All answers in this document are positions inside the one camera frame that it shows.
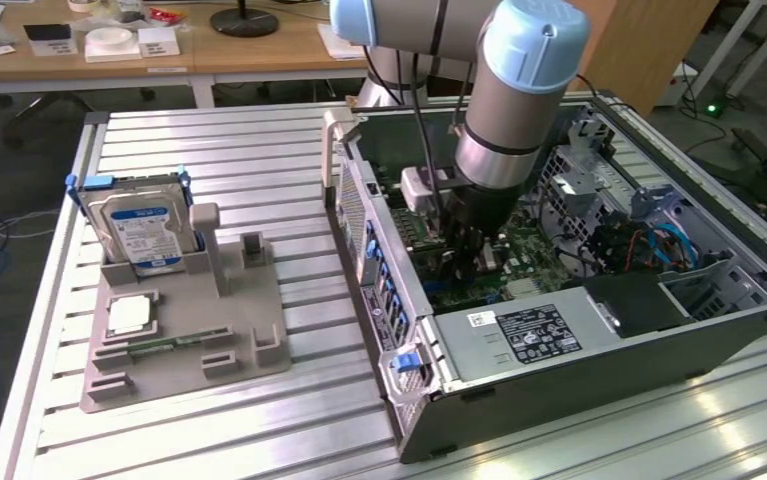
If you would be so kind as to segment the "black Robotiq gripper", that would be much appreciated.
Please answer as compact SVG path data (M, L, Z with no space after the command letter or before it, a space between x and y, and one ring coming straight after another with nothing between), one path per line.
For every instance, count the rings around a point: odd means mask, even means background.
M466 185L452 190L446 202L445 236L454 249L454 271L464 281L476 277L476 259L486 238L496 238L522 195L522 187L490 189Z

